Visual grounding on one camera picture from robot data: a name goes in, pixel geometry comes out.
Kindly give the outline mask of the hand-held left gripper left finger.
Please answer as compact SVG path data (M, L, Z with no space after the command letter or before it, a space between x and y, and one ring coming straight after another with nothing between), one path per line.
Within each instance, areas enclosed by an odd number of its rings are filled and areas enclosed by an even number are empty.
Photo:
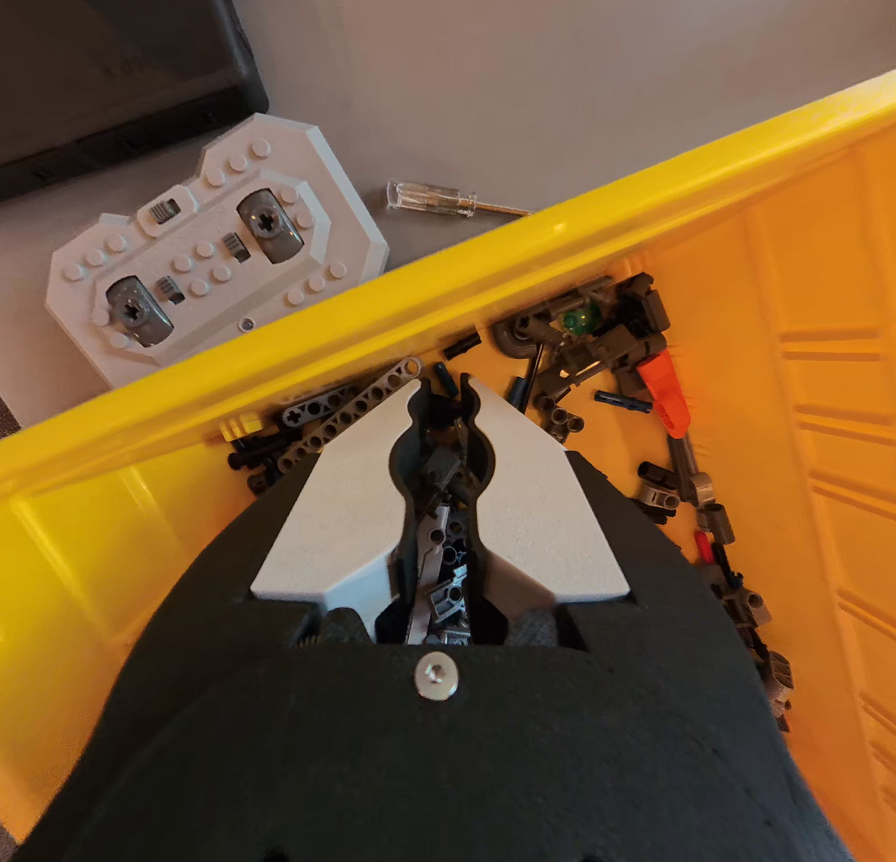
M397 591L390 568L408 511L390 458L422 387L410 380L322 450L251 584L254 597L354 610L375 638Z

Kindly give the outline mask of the grey long holed beam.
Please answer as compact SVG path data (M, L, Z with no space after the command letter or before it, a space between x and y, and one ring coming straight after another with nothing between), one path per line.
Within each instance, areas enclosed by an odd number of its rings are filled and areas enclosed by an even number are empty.
M370 386L344 402L341 408L324 419L322 425L309 433L308 437L289 445L277 460L279 472L286 474L308 455L319 453L399 389L416 381L423 370L424 361L420 357L406 357L393 365Z

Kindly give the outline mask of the narrow orange curved panel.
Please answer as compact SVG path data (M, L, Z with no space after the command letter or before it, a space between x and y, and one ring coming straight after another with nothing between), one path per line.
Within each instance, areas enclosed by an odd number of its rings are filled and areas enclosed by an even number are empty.
M645 358L635 366L650 393L653 409L669 437L684 439L692 422L691 411L668 350Z

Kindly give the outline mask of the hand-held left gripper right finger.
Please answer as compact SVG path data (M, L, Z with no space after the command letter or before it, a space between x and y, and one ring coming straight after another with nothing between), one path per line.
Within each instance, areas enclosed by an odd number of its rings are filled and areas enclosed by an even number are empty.
M630 585L563 446L462 378L473 644L586 644L580 611Z

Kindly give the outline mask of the yellow plastic bin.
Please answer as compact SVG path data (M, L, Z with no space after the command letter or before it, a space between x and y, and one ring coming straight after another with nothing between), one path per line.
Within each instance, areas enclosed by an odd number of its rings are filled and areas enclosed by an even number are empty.
M894 860L894 72L409 263L2 440L2 825L35 830L126 652L251 503L218 421L653 275L700 468L796 689L790 751Z

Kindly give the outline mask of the white remote controller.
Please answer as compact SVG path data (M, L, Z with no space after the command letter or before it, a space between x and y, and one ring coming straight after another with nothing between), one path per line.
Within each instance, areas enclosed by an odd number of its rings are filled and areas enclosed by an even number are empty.
M320 129L254 115L189 181L54 251L46 308L120 387L377 278L388 254Z

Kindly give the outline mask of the pile of building brick pieces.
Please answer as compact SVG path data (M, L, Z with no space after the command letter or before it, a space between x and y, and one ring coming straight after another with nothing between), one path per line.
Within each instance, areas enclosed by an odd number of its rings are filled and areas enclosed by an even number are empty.
M651 275L624 280L611 293L609 309L593 334L575 337L566 333L560 323L562 315L588 304L599 305L600 292L608 283L601 278L592 284L577 287L565 296L527 309L494 325L493 334L501 350L533 351L545 347L554 350L553 364L543 372L534 370L528 383L537 382L542 396L535 399L540 409L556 408L572 387L580 385L605 370L622 380L623 372L636 371L645 358L667 350L663 334L670 322L658 293L652 289ZM342 404L360 393L351 385L299 401L280 412L280 425L275 433L260 438L232 442L228 463L232 470L265 468L270 474L277 460L289 445L298 442L322 425ZM665 470L644 464L639 477L666 492L678 493L698 510L700 529L712 536L716 565L721 566L721 547L735 541L734 532L724 506L719 504L708 476L696 469L689 436L677 443L673 453L675 470L669 478Z

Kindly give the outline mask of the clear handled screwdriver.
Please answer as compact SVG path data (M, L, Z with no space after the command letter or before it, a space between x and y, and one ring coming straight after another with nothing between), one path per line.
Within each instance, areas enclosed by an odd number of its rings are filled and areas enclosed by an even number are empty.
M482 203L476 194L465 194L460 189L409 181L390 181L385 188L389 208L430 214L471 218L480 211L523 218L532 215L525 210L493 203Z

